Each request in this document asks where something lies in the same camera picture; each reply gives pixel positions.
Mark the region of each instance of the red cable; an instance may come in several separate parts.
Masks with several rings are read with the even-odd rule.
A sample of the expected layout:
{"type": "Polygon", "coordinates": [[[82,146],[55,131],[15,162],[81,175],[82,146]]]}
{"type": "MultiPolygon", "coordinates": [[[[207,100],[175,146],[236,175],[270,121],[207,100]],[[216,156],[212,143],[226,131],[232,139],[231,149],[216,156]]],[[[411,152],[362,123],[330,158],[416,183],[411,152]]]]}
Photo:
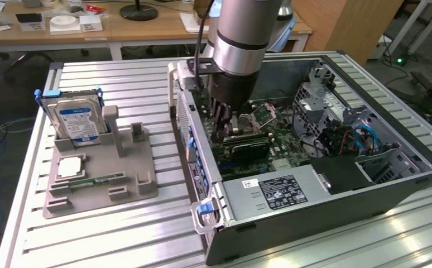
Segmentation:
{"type": "Polygon", "coordinates": [[[340,146],[340,152],[339,154],[342,154],[343,150],[344,150],[344,143],[346,143],[346,138],[347,138],[347,133],[350,133],[351,130],[347,130],[346,131],[346,134],[344,134],[344,139],[342,140],[342,146],[340,146]]]}

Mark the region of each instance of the aluminum extrusion table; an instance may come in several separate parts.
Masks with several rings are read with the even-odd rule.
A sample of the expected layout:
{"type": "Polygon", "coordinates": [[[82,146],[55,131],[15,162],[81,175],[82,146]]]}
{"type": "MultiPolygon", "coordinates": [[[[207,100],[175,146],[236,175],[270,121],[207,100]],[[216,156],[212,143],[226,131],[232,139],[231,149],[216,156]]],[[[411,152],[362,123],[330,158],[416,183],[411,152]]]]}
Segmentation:
{"type": "MultiPolygon", "coordinates": [[[[272,54],[268,58],[280,55],[299,54],[272,54]]],[[[327,52],[327,55],[432,150],[432,126],[354,60],[336,53],[327,52]]],[[[159,196],[45,219],[42,209],[55,131],[41,110],[3,237],[0,268],[206,267],[170,124],[167,65],[178,60],[71,63],[50,71],[47,89],[87,89],[99,84],[106,104],[120,107],[119,126],[143,122],[148,127],[159,196]]],[[[338,91],[351,105],[360,102],[343,87],[338,91]]],[[[432,186],[382,216],[214,267],[412,267],[420,264],[432,264],[432,186]]]]}

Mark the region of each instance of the circuit board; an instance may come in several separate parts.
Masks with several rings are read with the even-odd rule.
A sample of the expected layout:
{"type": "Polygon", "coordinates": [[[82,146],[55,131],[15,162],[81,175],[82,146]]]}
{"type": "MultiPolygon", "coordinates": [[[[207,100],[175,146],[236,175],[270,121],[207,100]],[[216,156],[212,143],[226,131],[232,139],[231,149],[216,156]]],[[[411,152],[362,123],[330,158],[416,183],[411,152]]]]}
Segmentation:
{"type": "Polygon", "coordinates": [[[224,180],[295,168],[307,162],[310,156],[283,114],[284,107],[263,100],[248,103],[240,109],[239,127],[254,138],[239,142],[212,143],[210,97],[194,93],[194,99],[224,180]]]}

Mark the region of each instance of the warning label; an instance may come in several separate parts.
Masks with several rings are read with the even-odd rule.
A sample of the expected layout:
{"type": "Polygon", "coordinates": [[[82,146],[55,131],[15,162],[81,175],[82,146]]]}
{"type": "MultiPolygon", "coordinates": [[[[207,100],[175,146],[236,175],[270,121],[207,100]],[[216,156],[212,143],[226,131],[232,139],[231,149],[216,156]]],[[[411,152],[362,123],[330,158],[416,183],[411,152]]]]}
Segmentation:
{"type": "Polygon", "coordinates": [[[260,181],[259,186],[272,210],[307,202],[303,189],[292,175],[260,181]]]}

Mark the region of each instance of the white table leg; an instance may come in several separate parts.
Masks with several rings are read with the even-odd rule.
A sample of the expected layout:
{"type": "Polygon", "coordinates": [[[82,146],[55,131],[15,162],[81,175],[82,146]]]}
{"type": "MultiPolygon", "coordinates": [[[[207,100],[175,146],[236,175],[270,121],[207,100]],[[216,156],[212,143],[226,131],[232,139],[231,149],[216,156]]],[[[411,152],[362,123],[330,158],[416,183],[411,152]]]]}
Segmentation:
{"type": "Polygon", "coordinates": [[[308,35],[298,35],[298,38],[295,39],[295,44],[292,47],[292,52],[303,52],[308,40],[308,35]]]}
{"type": "Polygon", "coordinates": [[[391,46],[388,48],[390,53],[394,53],[394,51],[395,51],[398,45],[400,44],[408,30],[411,29],[418,17],[420,16],[424,8],[427,7],[428,2],[430,2],[428,0],[422,0],[420,4],[418,5],[412,15],[408,18],[407,23],[404,24],[404,26],[403,26],[403,28],[400,30],[400,33],[398,34],[398,36],[396,36],[396,38],[395,38],[395,40],[394,40],[394,42],[392,42],[392,44],[391,44],[391,46]]]}
{"type": "Polygon", "coordinates": [[[416,39],[415,43],[412,44],[411,48],[410,48],[410,53],[415,53],[415,51],[418,50],[418,48],[420,47],[422,43],[424,42],[424,40],[427,39],[430,33],[432,31],[432,20],[428,24],[428,26],[426,27],[426,29],[423,30],[419,38],[416,39]]]}
{"type": "Polygon", "coordinates": [[[122,42],[110,43],[112,60],[122,60],[122,42]]]}

